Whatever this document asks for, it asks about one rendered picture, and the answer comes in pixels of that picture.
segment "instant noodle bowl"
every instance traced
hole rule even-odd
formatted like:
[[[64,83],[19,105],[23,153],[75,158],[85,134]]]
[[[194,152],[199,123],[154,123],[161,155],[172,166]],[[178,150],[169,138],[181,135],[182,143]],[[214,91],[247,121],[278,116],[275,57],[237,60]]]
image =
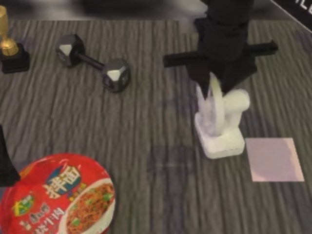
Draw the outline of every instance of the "instant noodle bowl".
[[[44,157],[20,172],[0,204],[3,234],[103,234],[115,210],[113,183],[96,161]]]

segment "pink sticky note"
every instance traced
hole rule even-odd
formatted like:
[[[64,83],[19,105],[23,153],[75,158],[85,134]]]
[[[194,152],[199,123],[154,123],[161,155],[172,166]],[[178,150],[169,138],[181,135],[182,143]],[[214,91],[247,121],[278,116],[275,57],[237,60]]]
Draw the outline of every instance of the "pink sticky note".
[[[304,181],[292,138],[247,138],[254,182]]]

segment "wooden table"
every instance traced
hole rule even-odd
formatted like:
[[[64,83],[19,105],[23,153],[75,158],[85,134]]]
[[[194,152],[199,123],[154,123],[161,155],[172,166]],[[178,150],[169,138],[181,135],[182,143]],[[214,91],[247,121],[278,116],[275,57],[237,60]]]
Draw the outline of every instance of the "wooden table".
[[[250,42],[274,39],[276,56],[240,87],[251,107],[245,137],[293,137],[306,182],[253,183],[246,153],[208,160],[193,117],[195,84],[162,56],[193,50],[195,34],[173,21],[12,21],[11,36],[31,53],[27,73],[0,75],[0,123],[17,167],[75,152],[113,177],[117,212],[110,234],[311,234],[312,46],[292,21],[254,21]],[[87,53],[124,57],[133,80],[123,93],[103,91],[85,64],[64,69],[58,37],[78,33]]]

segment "white plastic device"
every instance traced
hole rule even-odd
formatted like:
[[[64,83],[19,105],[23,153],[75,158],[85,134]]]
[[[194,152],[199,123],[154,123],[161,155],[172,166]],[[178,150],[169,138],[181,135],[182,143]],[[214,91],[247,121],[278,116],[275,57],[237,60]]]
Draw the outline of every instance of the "white plastic device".
[[[242,154],[245,140],[239,124],[242,113],[250,106],[247,91],[236,89],[223,96],[218,79],[211,73],[207,98],[199,86],[196,94],[195,128],[205,155],[216,159]]]

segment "dumbbell weight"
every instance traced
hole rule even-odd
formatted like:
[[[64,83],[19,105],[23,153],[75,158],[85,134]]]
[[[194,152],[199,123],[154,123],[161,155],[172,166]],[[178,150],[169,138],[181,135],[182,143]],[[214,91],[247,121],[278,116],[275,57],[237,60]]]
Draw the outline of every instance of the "dumbbell weight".
[[[106,64],[100,63],[85,54],[83,41],[76,34],[61,37],[56,52],[65,67],[73,67],[83,61],[101,71],[103,85],[112,93],[123,91],[130,82],[130,65],[127,61],[117,58]]]

